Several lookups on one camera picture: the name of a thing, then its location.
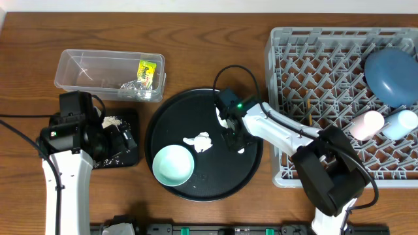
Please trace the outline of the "white plastic knife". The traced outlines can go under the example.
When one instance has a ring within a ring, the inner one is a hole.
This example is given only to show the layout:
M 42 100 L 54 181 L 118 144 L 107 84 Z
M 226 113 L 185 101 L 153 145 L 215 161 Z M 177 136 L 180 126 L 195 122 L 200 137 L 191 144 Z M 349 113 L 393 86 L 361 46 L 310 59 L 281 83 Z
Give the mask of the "white plastic knife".
M 220 117 L 220 111 L 219 111 L 219 109 L 218 109 L 218 108 L 216 108 L 216 116 L 217 116 L 217 119 L 218 119 L 219 124 L 220 124 L 223 128 L 228 129 L 229 127 L 228 127 L 228 125 L 227 125 L 227 122 L 226 122 L 224 119 L 221 119 L 221 117 Z M 239 153 L 239 154 L 243 154 L 244 152 L 245 152 L 245 149 L 244 149 L 244 148 L 242 148 L 242 149 L 238 150 L 238 153 Z

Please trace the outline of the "pile of white rice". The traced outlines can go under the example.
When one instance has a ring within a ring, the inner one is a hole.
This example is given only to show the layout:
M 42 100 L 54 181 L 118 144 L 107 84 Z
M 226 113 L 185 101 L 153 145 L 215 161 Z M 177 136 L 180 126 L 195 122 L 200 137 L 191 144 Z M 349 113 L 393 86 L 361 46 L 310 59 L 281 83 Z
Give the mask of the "pile of white rice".
M 128 123 L 120 119 L 117 116 L 105 117 L 104 122 L 102 124 L 103 128 L 111 124 L 121 125 L 121 124 L 128 124 Z M 116 157 L 109 157 L 108 156 L 108 143 L 107 143 L 106 148 L 107 148 L 107 154 L 104 157 L 101 157 L 99 160 L 96 160 L 94 168 L 106 168 L 106 167 L 119 166 L 119 165 L 125 164 L 125 160 L 130 152 L 117 155 Z

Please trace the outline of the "white tissue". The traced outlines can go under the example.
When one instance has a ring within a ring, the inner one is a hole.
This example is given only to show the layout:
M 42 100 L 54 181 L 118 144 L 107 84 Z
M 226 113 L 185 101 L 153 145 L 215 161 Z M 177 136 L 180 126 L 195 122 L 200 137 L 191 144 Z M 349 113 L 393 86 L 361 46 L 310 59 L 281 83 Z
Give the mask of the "white tissue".
M 199 133 L 194 138 L 183 138 L 183 142 L 190 146 L 194 146 L 197 153 L 205 152 L 212 147 L 212 139 L 207 132 Z

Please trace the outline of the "mint green bowl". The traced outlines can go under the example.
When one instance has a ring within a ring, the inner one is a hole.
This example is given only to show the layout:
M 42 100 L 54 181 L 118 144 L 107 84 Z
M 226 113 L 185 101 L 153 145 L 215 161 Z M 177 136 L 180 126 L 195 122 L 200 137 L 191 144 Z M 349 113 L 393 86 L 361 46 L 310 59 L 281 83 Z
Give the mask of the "mint green bowl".
M 191 152 L 180 145 L 160 149 L 152 163 L 152 171 L 159 183 L 168 187 L 184 184 L 193 174 L 195 162 Z

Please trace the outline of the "yellow snack wrapper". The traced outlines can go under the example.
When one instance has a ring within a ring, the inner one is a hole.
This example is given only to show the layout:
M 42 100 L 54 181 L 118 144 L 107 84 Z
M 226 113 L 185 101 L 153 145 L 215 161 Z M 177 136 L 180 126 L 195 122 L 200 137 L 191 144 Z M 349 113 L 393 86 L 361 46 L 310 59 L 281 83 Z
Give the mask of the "yellow snack wrapper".
M 140 60 L 138 64 L 137 80 L 145 89 L 150 89 L 157 64 L 151 61 Z

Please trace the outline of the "wooden chopstick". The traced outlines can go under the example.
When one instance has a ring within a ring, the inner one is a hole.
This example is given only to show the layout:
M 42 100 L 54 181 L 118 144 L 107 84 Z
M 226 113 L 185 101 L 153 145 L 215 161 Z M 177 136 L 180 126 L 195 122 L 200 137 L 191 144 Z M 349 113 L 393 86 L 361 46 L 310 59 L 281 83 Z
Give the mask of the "wooden chopstick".
M 307 100 L 307 111 L 308 111 L 308 122 L 309 122 L 309 126 L 313 125 L 313 120 L 312 120 L 312 114 L 310 112 L 311 110 L 311 102 L 310 99 Z

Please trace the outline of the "pink cup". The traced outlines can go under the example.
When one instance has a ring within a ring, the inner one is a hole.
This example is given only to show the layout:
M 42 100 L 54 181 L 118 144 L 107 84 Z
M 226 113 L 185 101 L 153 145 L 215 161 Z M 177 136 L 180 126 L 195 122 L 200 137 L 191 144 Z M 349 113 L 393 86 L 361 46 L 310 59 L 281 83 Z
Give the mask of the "pink cup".
M 350 134 L 357 140 L 365 141 L 371 139 L 378 133 L 385 124 L 384 117 L 377 111 L 367 111 L 354 119 L 349 130 Z

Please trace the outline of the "light blue cup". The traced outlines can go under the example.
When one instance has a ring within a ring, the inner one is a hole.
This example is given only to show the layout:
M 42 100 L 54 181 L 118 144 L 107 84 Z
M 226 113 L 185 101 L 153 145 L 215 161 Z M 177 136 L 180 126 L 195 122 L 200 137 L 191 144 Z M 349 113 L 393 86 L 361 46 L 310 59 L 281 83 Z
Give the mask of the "light blue cup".
M 388 126 L 382 131 L 391 140 L 400 140 L 417 127 L 417 114 L 411 110 L 402 110 L 385 118 Z

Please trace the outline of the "dark blue bowl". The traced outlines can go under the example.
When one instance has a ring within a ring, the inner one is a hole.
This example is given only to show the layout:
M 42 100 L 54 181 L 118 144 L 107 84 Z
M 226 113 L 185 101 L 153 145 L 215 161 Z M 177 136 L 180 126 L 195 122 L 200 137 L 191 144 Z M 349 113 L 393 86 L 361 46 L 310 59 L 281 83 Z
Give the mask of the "dark blue bowl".
M 364 75 L 372 93 L 390 107 L 417 101 L 417 60 L 407 52 L 385 48 L 370 54 Z

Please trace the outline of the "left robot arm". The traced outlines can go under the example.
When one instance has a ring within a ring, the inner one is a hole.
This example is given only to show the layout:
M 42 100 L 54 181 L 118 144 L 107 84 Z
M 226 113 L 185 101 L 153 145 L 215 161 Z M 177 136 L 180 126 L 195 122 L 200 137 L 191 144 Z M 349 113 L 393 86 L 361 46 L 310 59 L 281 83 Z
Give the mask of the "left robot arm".
M 46 234 L 136 234 L 131 222 L 91 228 L 89 185 L 93 170 L 139 162 L 138 114 L 97 108 L 84 91 L 59 96 L 59 112 L 40 131 L 37 145 L 46 180 Z

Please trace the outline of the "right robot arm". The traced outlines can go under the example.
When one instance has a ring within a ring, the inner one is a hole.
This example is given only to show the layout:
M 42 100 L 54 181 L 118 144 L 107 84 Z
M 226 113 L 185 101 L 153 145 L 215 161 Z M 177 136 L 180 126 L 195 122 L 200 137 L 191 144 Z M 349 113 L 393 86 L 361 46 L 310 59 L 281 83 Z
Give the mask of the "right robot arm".
M 261 138 L 291 157 L 297 176 L 315 206 L 315 234 L 344 234 L 357 199 L 375 184 L 346 134 L 337 127 L 321 130 L 303 125 L 254 97 L 240 99 L 232 90 L 213 91 L 224 139 L 238 151 Z

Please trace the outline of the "black square bin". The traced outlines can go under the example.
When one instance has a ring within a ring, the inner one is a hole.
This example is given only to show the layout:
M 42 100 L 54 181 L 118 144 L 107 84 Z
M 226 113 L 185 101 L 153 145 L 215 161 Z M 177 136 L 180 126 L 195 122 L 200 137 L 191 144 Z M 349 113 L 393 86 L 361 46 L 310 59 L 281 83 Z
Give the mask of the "black square bin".
M 126 160 L 125 160 L 125 164 L 123 165 L 119 165 L 119 166 L 111 166 L 111 167 L 106 167 L 106 168 L 119 168 L 119 167 L 130 167 L 130 166 L 135 166 L 138 164 L 139 162 L 139 156 L 138 156 L 138 152 L 139 152 L 139 118 L 138 118 L 138 114 L 137 111 L 134 109 L 129 109 L 129 108 L 124 108 L 124 109 L 110 109 L 109 111 L 106 112 L 106 116 L 117 116 L 120 119 L 126 121 L 130 128 L 131 128 L 131 133 L 135 139 L 135 141 L 137 142 L 137 147 L 133 150 L 131 150 L 131 152 L 128 154 Z M 95 166 L 95 162 L 96 160 L 93 161 L 94 165 L 93 165 L 93 169 L 94 170 L 98 170 L 98 169 L 104 169 L 104 168 L 94 168 Z

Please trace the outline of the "round black tray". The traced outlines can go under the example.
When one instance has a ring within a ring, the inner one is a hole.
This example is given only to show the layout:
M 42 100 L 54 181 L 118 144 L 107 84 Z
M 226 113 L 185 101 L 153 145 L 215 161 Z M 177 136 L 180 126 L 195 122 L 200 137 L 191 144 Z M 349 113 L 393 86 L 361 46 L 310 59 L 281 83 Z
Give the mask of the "round black tray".
M 211 89 L 181 92 L 165 101 L 151 118 L 144 143 L 147 164 L 152 165 L 163 147 L 181 145 L 191 152 L 194 171 L 185 183 L 165 189 L 198 202 L 227 198 L 241 190 L 256 173 L 263 155 L 263 141 L 256 141 L 243 153 L 232 152 L 222 137 L 223 130 L 216 117 Z M 183 141 L 203 132 L 209 134 L 212 147 L 202 153 Z

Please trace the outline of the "crumpled silver foil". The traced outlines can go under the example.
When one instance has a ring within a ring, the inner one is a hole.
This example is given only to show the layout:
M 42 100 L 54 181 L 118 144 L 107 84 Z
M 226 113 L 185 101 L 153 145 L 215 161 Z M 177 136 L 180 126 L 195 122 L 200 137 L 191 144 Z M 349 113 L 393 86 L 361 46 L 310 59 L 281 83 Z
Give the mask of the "crumpled silver foil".
M 118 96 L 138 101 L 148 101 L 152 97 L 152 83 L 141 82 L 140 80 L 124 83 L 118 91 Z

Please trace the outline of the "clear plastic bin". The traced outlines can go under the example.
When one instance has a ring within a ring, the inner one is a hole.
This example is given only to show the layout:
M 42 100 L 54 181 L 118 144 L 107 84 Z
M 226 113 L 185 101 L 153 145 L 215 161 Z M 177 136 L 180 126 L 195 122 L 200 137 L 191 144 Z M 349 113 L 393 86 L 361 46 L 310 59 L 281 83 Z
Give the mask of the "clear plastic bin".
M 118 96 L 122 84 L 137 80 L 140 60 L 157 64 L 152 97 L 138 101 Z M 165 58 L 161 54 L 67 49 L 61 54 L 54 80 L 65 91 L 85 91 L 110 101 L 160 102 L 165 86 Z

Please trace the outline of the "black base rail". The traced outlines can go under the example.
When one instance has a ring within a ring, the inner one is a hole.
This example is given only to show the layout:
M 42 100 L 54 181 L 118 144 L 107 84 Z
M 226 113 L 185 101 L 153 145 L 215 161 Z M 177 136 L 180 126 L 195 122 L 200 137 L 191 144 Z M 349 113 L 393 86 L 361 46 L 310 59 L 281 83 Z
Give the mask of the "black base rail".
M 142 227 L 130 215 L 115 215 L 105 223 L 92 224 L 90 232 L 102 234 L 106 228 L 118 223 L 133 225 L 133 233 L 141 235 L 314 235 L 314 231 L 306 224 L 253 226 L 154 223 Z

